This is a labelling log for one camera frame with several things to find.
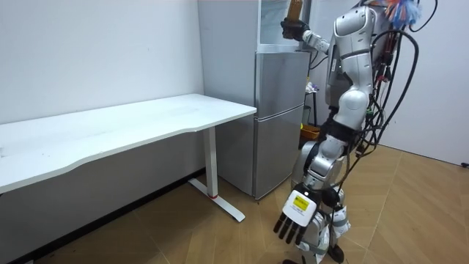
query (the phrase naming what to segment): cable bundle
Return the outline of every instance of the cable bundle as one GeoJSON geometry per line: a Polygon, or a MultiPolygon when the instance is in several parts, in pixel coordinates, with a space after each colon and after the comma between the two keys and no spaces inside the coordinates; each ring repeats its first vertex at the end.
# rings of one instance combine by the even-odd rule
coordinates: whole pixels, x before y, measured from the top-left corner
{"type": "Polygon", "coordinates": [[[421,16],[418,2],[414,0],[378,0],[369,2],[372,4],[377,2],[387,7],[386,15],[396,29],[413,25],[421,16]]]}

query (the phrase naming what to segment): yellow label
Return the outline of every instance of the yellow label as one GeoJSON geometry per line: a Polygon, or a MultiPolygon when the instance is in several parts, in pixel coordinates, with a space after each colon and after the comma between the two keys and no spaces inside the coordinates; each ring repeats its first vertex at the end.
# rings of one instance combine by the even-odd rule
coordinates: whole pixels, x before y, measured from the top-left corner
{"type": "Polygon", "coordinates": [[[296,205],[301,210],[306,210],[306,208],[308,208],[309,202],[307,202],[305,199],[301,198],[301,196],[298,195],[295,197],[293,205],[296,205]]]}

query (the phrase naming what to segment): desk leg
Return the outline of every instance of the desk leg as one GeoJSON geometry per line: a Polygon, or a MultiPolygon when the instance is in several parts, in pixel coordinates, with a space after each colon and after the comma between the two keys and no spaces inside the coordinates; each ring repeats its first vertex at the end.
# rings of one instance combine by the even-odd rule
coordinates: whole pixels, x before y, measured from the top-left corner
{"type": "Polygon", "coordinates": [[[220,205],[234,219],[241,222],[245,216],[233,205],[230,205],[218,195],[218,178],[217,178],[217,153],[215,145],[215,128],[204,130],[204,148],[205,148],[205,169],[207,171],[207,186],[203,185],[196,179],[189,180],[189,183],[198,188],[202,193],[207,195],[213,202],[220,205]]]}

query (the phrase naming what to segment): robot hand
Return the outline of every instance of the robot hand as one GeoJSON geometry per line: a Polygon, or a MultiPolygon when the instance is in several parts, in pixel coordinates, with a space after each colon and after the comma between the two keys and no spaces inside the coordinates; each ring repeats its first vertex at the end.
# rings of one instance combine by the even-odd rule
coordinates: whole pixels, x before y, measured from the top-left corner
{"type": "Polygon", "coordinates": [[[309,30],[307,23],[302,21],[292,21],[288,18],[285,18],[280,22],[280,26],[283,29],[282,35],[286,39],[293,39],[297,41],[303,41],[303,33],[306,30],[309,30]]]}
{"type": "Polygon", "coordinates": [[[302,183],[297,184],[285,202],[282,214],[273,231],[277,233],[283,225],[278,237],[284,239],[288,229],[291,227],[285,241],[287,243],[292,242],[293,237],[298,233],[295,244],[299,245],[308,224],[318,209],[317,205],[319,202],[320,197],[317,196],[317,193],[309,191],[302,183]]]}

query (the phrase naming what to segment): yellow object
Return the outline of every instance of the yellow object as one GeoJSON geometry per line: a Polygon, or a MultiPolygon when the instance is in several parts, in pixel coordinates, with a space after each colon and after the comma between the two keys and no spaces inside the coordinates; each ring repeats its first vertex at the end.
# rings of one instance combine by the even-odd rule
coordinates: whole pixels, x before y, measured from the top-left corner
{"type": "Polygon", "coordinates": [[[299,21],[301,7],[303,7],[303,0],[291,0],[290,6],[288,8],[287,18],[291,21],[299,21]]]}
{"type": "Polygon", "coordinates": [[[296,205],[301,210],[306,210],[308,208],[309,202],[305,199],[301,198],[299,195],[295,197],[295,201],[293,201],[293,205],[296,205]]]}
{"type": "Polygon", "coordinates": [[[312,125],[303,125],[301,124],[301,136],[306,137],[307,139],[315,140],[320,134],[320,129],[312,125]]]}

